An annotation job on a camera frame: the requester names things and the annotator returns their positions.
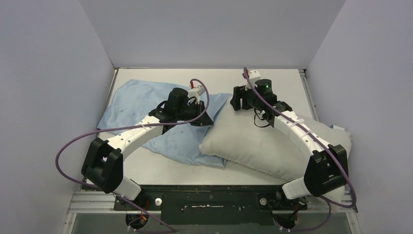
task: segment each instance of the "gray wall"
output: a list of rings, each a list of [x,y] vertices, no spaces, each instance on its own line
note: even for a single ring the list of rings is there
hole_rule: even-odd
[[[115,67],[304,68],[345,0],[80,0]]]
[[[353,133],[364,233],[413,233],[413,1],[347,0],[308,69],[322,122]]]
[[[60,233],[78,186],[55,155],[95,128],[113,66],[77,0],[1,1],[0,32],[1,233]],[[63,155],[74,177],[87,145]]]

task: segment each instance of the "light blue cloth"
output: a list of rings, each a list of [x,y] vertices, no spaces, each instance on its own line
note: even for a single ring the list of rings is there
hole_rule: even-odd
[[[128,81],[116,91],[111,105],[106,109],[97,127],[107,129],[135,125],[159,103],[167,100],[170,91],[176,87],[189,90],[189,87],[177,84],[142,80]],[[231,94],[210,95],[210,104],[206,112],[212,119],[215,119],[216,114],[230,96]],[[201,100],[207,103],[206,94],[201,96]],[[148,141],[142,147],[189,165],[224,167],[225,159],[203,155],[199,152],[199,145],[208,129],[209,127],[195,127],[190,124],[178,125],[165,134]]]

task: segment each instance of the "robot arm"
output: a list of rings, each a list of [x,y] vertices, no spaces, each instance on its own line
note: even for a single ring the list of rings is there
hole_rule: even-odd
[[[281,193],[283,197],[291,200],[306,195],[321,196],[345,185],[346,181],[337,165],[326,151],[314,142],[308,134],[312,133],[323,145],[329,147],[329,150],[336,156],[348,174],[345,149],[341,145],[333,146],[314,134],[311,129],[304,124],[303,119],[297,117],[296,113],[287,103],[278,101],[277,96],[272,93],[271,80],[261,79],[261,75],[257,70],[248,71],[248,77],[250,81],[255,84],[255,89],[265,101],[285,116],[295,120],[295,122],[292,123],[266,106],[248,84],[234,87],[234,94],[230,101],[234,110],[249,110],[252,108],[258,110],[262,118],[272,127],[283,132],[301,150],[308,160],[304,176],[282,186]],[[307,131],[298,127],[298,123]]]
[[[123,176],[123,161],[147,141],[166,133],[177,121],[191,120],[204,111],[205,106],[199,97],[204,93],[202,86],[189,92],[174,88],[168,100],[160,103],[137,125],[141,128],[130,129],[107,140],[96,138],[90,144],[82,167],[82,174],[105,193],[114,192],[129,200],[142,191],[133,180]],[[194,126],[210,126],[213,121],[204,113],[191,122]]]

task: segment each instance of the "screw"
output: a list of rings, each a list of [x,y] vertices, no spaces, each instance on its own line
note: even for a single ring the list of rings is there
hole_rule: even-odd
[[[161,204],[162,204],[162,199],[160,199],[160,198],[155,199],[155,205],[156,206],[160,206]]]
[[[265,197],[260,199],[260,204],[265,206],[267,204],[267,199]]]

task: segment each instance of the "black cable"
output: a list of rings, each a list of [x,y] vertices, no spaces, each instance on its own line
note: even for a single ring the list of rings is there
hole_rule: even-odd
[[[287,220],[291,219],[291,217],[293,217],[298,211],[300,211],[302,208],[305,207],[306,204],[301,205],[300,207],[298,207],[292,214],[290,214],[290,216],[288,216]]]
[[[163,104],[165,104],[166,102],[167,102],[167,101],[161,102],[156,108],[157,108],[157,109],[161,108],[161,106],[162,106]]]
[[[264,125],[264,126],[258,126],[257,123],[255,122],[257,116],[258,116],[258,119],[259,119],[259,120],[265,120],[265,119],[264,119],[264,118],[260,118],[260,116],[259,116],[260,113],[257,113],[257,109],[256,109],[256,108],[254,108],[254,113],[255,113],[255,115],[254,115],[254,125],[255,125],[255,126],[257,126],[257,127],[259,127],[259,128],[266,128],[266,127],[269,127],[269,126],[271,125],[271,124],[267,124],[267,125]]]
[[[196,99],[196,97],[191,97],[190,99],[188,99],[188,103],[189,103],[189,101],[191,101],[192,99]]]

